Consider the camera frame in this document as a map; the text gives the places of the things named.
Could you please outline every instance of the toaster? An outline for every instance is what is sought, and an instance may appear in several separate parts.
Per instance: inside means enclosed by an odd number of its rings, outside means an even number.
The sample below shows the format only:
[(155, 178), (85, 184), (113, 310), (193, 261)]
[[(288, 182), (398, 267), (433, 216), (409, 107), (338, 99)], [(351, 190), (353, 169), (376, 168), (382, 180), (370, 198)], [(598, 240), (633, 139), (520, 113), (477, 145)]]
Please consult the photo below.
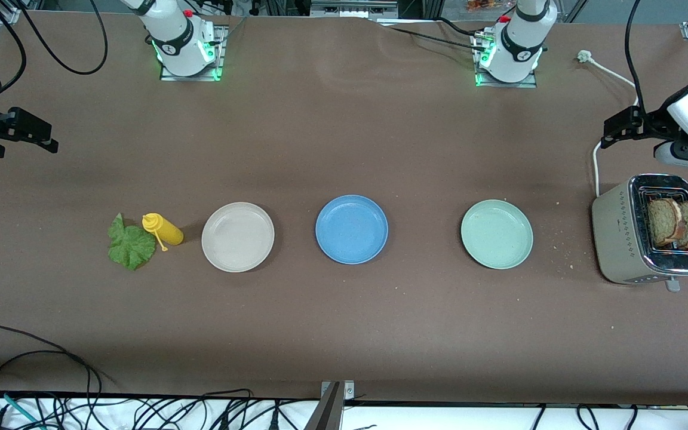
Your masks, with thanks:
[(628, 285), (664, 281), (669, 291), (680, 290), (678, 278), (688, 276), (688, 250), (653, 242), (647, 205), (659, 198), (688, 201), (688, 183), (670, 174), (639, 174), (593, 201), (598, 266), (608, 280)]

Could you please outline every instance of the white power cord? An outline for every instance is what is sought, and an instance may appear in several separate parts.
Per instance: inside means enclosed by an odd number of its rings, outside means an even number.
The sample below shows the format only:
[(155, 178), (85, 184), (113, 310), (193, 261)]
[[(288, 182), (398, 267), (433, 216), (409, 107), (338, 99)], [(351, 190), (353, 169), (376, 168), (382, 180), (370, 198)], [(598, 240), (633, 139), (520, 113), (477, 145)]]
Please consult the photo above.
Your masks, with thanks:
[[(608, 68), (604, 67), (603, 65), (600, 65), (596, 60), (594, 60), (591, 57), (591, 52), (590, 51), (585, 51), (582, 50), (581, 52), (578, 52), (577, 59), (581, 63), (589, 63), (590, 65), (597, 66), (600, 68), (600, 70), (605, 71), (606, 73), (611, 74), (612, 76), (616, 77), (617, 79), (620, 79), (620, 81), (625, 82), (626, 84), (630, 85), (633, 87), (634, 90), (636, 90), (636, 85), (630, 79), (626, 79), (625, 76), (619, 75), (615, 73), (612, 70), (609, 70)], [(636, 97), (636, 101), (633, 102), (634, 106), (638, 106), (638, 96)], [(596, 160), (596, 153), (598, 152), (598, 149), (601, 147), (601, 141), (596, 144), (596, 146), (593, 147), (593, 153), (592, 153), (592, 158), (593, 158), (593, 185), (594, 185), (594, 190), (596, 192), (596, 196), (600, 196), (600, 191), (598, 190), (598, 161)]]

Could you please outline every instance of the plate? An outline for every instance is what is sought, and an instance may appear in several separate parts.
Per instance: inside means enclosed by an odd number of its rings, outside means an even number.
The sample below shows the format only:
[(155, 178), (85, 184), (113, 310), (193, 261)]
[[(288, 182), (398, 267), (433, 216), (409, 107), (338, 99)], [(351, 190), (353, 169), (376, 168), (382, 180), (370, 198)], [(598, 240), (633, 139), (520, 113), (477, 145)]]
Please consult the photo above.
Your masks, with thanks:
[(208, 218), (201, 247), (208, 262), (225, 272), (245, 272), (265, 261), (275, 243), (270, 215), (251, 203), (231, 203)]
[(524, 213), (499, 199), (475, 204), (461, 223), (463, 246), (475, 260), (492, 269), (511, 269), (527, 259), (533, 229)]
[(341, 264), (362, 264), (387, 243), (384, 211), (365, 196), (350, 194), (328, 202), (317, 215), (315, 236), (323, 253)]

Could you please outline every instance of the plate rim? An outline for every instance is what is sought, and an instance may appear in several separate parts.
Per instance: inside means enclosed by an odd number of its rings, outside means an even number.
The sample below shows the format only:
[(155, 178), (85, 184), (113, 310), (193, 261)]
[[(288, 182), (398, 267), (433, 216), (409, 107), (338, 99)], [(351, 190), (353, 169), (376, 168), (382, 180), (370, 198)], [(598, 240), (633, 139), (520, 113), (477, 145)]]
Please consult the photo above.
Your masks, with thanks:
[[(232, 209), (232, 207), (235, 207), (235, 206), (248, 207), (248, 208), (254, 210), (254, 212), (256, 212), (264, 221), (267, 221), (269, 226), (270, 226), (271, 241), (270, 241), (270, 245), (268, 247), (267, 253), (265, 253), (265, 255), (262, 256), (261, 259), (259, 259), (259, 262), (257, 262), (254, 266), (248, 267), (248, 269), (234, 270), (234, 269), (226, 269), (224, 266), (222, 266), (222, 267), (218, 266), (218, 264), (213, 262), (212, 259), (208, 256), (208, 253), (205, 250), (205, 247), (203, 245), (203, 237), (205, 237), (204, 232), (208, 228), (210, 223), (212, 223), (212, 220), (218, 219), (218, 218), (215, 218), (216, 215), (218, 214), (218, 212), (220, 212), (220, 211), (227, 212), (228, 210)], [(208, 220), (205, 221), (205, 224), (203, 225), (203, 230), (201, 231), (201, 250), (203, 252), (203, 256), (205, 256), (205, 259), (207, 259), (208, 262), (210, 262), (212, 266), (216, 267), (216, 269), (222, 270), (222, 272), (241, 273), (241, 272), (248, 272), (251, 269), (255, 269), (260, 264), (265, 262), (265, 259), (267, 259), (267, 257), (270, 255), (270, 253), (272, 252), (272, 248), (274, 246), (275, 246), (275, 223), (272, 222), (272, 217), (270, 217), (270, 214), (267, 213), (266, 210), (262, 209), (262, 207), (260, 207), (259, 205), (253, 204), (253, 203), (247, 202), (247, 201), (234, 201), (232, 203), (228, 203), (222, 207), (219, 207), (219, 209), (215, 210), (208, 217)]]
[[(495, 266), (490, 266), (488, 263), (480, 261), (480, 259), (477, 258), (470, 250), (469, 247), (466, 244), (466, 240), (463, 238), (463, 226), (464, 223), (466, 223), (467, 218), (472, 214), (472, 211), (475, 210), (476, 207), (483, 205), (483, 204), (491, 204), (491, 203), (497, 203), (497, 204), (503, 204), (503, 206), (507, 207), (508, 210), (513, 208), (516, 212), (519, 212), (519, 214), (522, 215), (525, 221), (525, 229), (527, 231), (527, 237), (529, 238), (529, 247), (527, 247), (526, 253), (524, 253), (524, 256), (522, 259), (513, 265), (510, 266), (502, 266), (502, 267), (495, 267)], [(474, 261), (478, 262), (479, 264), (489, 267), (490, 269), (497, 269), (497, 270), (506, 270), (506, 269), (513, 269), (514, 267), (519, 266), (522, 264), (527, 258), (530, 256), (530, 253), (532, 253), (533, 250), (533, 245), (535, 244), (535, 234), (533, 233), (533, 228), (532, 224), (530, 223), (530, 219), (527, 218), (527, 215), (522, 211), (522, 209), (519, 209), (516, 205), (509, 203), (508, 201), (503, 201), (502, 199), (484, 199), (483, 201), (478, 201), (477, 203), (473, 204), (472, 207), (469, 207), (469, 210), (464, 213), (463, 218), (461, 220), (461, 226), (460, 226), (460, 233), (461, 233), (461, 243), (464, 247), (464, 250), (466, 250), (466, 253), (468, 253)]]
[[(382, 220), (382, 223), (384, 224), (384, 240), (382, 241), (382, 243), (380, 243), (379, 249), (377, 251), (375, 251), (375, 253), (372, 256), (369, 256), (368, 258), (366, 258), (364, 260), (358, 260), (358, 261), (354, 261), (354, 262), (341, 261), (340, 259), (337, 259), (337, 258), (331, 256), (330, 253), (328, 253), (328, 251), (326, 251), (325, 248), (323, 247), (323, 245), (320, 243), (320, 234), (319, 234), (320, 226), (321, 226), (321, 218), (322, 218), (323, 213), (326, 212), (327, 210), (328, 210), (328, 212), (331, 212), (331, 210), (333, 210), (333, 204), (336, 201), (338, 201), (339, 199), (347, 199), (347, 198), (364, 199), (365, 201), (368, 201), (371, 204), (373, 204), (375, 207), (377, 207), (377, 209), (379, 209), (379, 212), (377, 212), (377, 215), (379, 215), (379, 218)], [(378, 256), (386, 247), (387, 242), (389, 240), (389, 220), (387, 218), (387, 214), (384, 212), (382, 207), (379, 206), (379, 204), (374, 201), (374, 199), (367, 198), (366, 196), (363, 196), (361, 194), (344, 194), (341, 196), (337, 196), (337, 198), (331, 199), (331, 201), (326, 203), (322, 207), (322, 209), (320, 209), (320, 212), (317, 214), (317, 220), (315, 221), (315, 240), (317, 242), (317, 247), (320, 248), (322, 253), (324, 253), (326, 256), (328, 256), (328, 258), (332, 259), (333, 261), (338, 262), (339, 264), (346, 264), (349, 266), (364, 264), (364, 263), (369, 262), (372, 259), (376, 258), (376, 256)]]

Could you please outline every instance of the toaster chrome top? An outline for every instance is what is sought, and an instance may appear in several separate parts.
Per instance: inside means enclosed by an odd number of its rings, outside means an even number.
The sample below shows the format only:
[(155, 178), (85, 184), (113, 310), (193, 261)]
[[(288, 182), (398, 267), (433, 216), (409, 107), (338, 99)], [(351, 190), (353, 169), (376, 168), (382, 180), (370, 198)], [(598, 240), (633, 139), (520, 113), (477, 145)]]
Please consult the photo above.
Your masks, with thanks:
[(653, 199), (671, 198), (677, 203), (688, 201), (688, 183), (671, 174), (639, 174), (629, 180), (628, 196), (642, 260), (655, 272), (688, 275), (688, 250), (679, 250), (675, 243), (656, 247), (647, 215), (647, 204)]

